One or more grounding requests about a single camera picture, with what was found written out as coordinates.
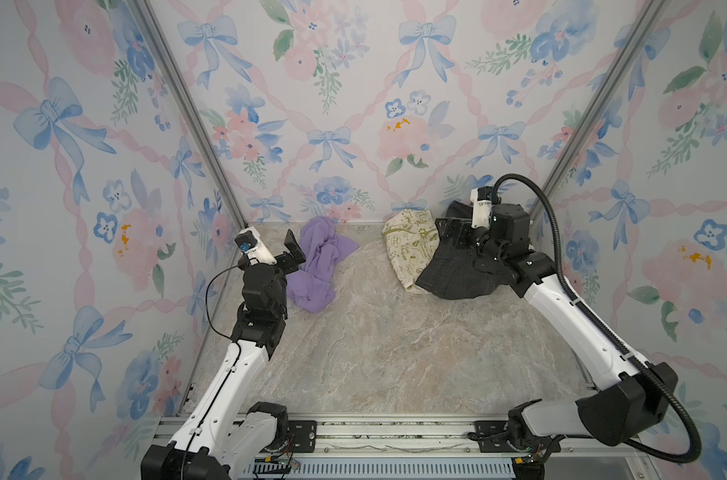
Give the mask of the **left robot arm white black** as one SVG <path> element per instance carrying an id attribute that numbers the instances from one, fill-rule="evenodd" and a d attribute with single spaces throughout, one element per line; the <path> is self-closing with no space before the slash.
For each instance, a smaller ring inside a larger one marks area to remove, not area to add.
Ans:
<path id="1" fill-rule="evenodd" d="M 141 462 L 144 479 L 238 479 L 266 450 L 289 443 L 283 405 L 255 404 L 238 416 L 258 375 L 272 359 L 288 319 L 287 277 L 305 262 L 293 232 L 285 250 L 271 251 L 253 227 L 236 237 L 243 302 L 223 362 L 194 412 L 167 445 L 153 445 Z"/>

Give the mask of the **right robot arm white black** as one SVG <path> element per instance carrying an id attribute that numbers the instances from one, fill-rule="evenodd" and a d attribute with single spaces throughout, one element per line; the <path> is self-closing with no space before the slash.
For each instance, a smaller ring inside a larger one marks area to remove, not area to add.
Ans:
<path id="1" fill-rule="evenodd" d="M 593 438 L 607 446 L 645 446 L 635 438 L 681 412 L 677 374 L 653 364 L 613 332 L 569 286 L 559 262 L 529 241 L 529 214 L 519 205 L 481 202 L 475 215 L 435 222 L 439 247 L 423 274 L 423 288 L 451 300 L 507 287 L 563 337 L 593 391 L 573 400 L 525 402 L 511 410 L 503 438 L 531 450 L 545 439 Z"/>

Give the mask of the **purple cloth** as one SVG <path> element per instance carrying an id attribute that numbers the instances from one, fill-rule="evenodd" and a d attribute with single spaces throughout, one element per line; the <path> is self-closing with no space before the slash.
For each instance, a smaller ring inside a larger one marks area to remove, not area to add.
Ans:
<path id="1" fill-rule="evenodd" d="M 288 296 L 299 308 L 319 313 L 336 299 L 333 277 L 337 265 L 360 246 L 337 234 L 335 223 L 327 217 L 316 217 L 303 227 L 300 246 L 306 262 L 288 276 Z"/>

